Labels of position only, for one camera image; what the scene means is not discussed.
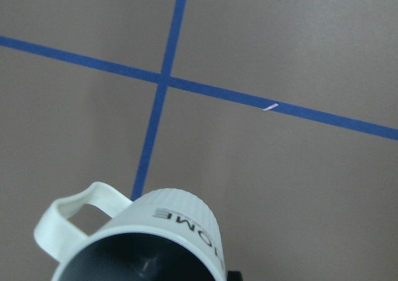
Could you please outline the white ribbed mug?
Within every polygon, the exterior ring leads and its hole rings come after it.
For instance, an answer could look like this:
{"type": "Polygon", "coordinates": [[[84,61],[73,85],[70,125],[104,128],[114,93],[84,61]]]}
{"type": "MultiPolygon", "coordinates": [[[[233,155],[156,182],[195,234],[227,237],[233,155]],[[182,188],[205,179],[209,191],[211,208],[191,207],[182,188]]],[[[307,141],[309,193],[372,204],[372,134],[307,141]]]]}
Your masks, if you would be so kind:
{"type": "Polygon", "coordinates": [[[132,201],[95,182],[55,200],[34,229],[58,262],[54,280],[226,280],[220,229],[211,209],[176,188],[132,201]]]}

